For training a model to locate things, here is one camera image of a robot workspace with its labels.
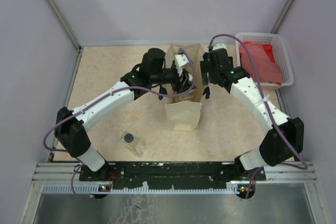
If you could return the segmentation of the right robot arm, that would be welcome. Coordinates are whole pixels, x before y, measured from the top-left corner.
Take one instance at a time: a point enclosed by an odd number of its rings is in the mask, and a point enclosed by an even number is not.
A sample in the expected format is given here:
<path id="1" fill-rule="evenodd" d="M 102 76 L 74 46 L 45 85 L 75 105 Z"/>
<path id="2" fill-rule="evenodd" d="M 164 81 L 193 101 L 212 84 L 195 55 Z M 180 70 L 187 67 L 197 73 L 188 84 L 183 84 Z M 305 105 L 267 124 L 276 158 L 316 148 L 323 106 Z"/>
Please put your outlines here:
<path id="1" fill-rule="evenodd" d="M 255 168 L 274 167 L 299 157 L 303 149 L 303 121 L 290 118 L 261 95 L 249 73 L 243 67 L 234 67 L 226 49 L 204 53 L 200 68 L 202 82 L 225 88 L 248 109 L 265 133 L 258 148 L 235 158 L 234 172 L 239 179 L 248 179 Z"/>

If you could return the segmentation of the amber bottle white cap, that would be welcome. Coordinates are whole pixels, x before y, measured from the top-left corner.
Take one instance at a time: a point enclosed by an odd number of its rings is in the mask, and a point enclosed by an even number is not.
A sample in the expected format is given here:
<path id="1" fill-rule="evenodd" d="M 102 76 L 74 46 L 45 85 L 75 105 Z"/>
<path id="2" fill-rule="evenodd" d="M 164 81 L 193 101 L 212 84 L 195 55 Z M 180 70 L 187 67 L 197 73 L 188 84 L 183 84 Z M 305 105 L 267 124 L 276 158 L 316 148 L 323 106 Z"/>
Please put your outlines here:
<path id="1" fill-rule="evenodd" d="M 178 97 L 174 97 L 173 98 L 173 102 L 177 103 L 177 102 L 182 102 L 182 101 L 192 101 L 194 98 L 194 91 L 190 91 L 187 94 L 178 96 Z"/>

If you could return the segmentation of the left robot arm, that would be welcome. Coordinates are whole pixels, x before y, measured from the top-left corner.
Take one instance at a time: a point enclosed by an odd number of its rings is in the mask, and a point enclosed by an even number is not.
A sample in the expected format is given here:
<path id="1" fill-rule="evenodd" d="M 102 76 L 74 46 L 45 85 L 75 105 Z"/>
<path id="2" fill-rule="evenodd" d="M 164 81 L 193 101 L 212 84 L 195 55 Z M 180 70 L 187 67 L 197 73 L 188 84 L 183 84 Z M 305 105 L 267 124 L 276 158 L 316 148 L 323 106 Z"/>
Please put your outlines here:
<path id="1" fill-rule="evenodd" d="M 185 95 L 195 87 L 196 69 L 184 49 L 179 49 L 171 67 L 165 64 L 165 52 L 151 48 L 143 55 L 141 63 L 121 77 L 112 88 L 75 109 L 64 107 L 58 111 L 55 138 L 63 146 L 63 151 L 86 165 L 96 179 L 106 179 L 109 167 L 89 140 L 87 133 L 94 125 L 109 113 L 148 92 L 162 98 L 169 97 L 166 93 L 153 91 L 156 86 L 170 84 L 176 92 L 173 97 Z"/>

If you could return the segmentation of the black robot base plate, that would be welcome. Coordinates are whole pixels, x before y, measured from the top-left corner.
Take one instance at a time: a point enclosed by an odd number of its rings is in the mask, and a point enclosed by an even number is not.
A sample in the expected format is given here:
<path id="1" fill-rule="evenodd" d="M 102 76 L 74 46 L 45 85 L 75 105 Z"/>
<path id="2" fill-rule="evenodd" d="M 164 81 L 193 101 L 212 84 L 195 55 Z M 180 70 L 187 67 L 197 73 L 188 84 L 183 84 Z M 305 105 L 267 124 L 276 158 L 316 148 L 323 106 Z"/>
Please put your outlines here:
<path id="1" fill-rule="evenodd" d="M 224 192 L 232 184 L 234 192 L 245 197 L 249 184 L 266 179 L 263 168 L 241 172 L 235 163 L 225 162 L 114 162 L 97 171 L 83 166 L 79 172 L 81 182 L 104 182 L 99 191 L 116 190 L 149 192 L 212 193 Z"/>

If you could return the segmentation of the beige canvas bag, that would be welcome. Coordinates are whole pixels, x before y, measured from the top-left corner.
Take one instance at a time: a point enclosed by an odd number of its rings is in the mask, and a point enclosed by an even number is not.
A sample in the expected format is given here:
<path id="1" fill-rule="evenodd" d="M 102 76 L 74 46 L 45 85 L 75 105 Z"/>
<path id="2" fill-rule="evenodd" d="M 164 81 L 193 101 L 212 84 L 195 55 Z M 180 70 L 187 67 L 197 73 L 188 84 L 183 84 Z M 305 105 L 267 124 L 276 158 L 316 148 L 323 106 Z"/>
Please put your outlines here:
<path id="1" fill-rule="evenodd" d="M 206 97 L 204 90 L 208 86 L 202 84 L 200 61 L 203 60 L 204 48 L 201 44 L 191 44 L 187 46 L 170 44 L 165 59 L 166 66 L 171 67 L 174 56 L 178 50 L 183 48 L 191 58 L 196 70 L 196 85 L 194 89 L 194 98 L 192 101 L 173 102 L 173 98 L 163 98 L 164 108 L 167 117 L 167 125 L 171 130 L 194 130 L 200 120 L 202 102 Z"/>

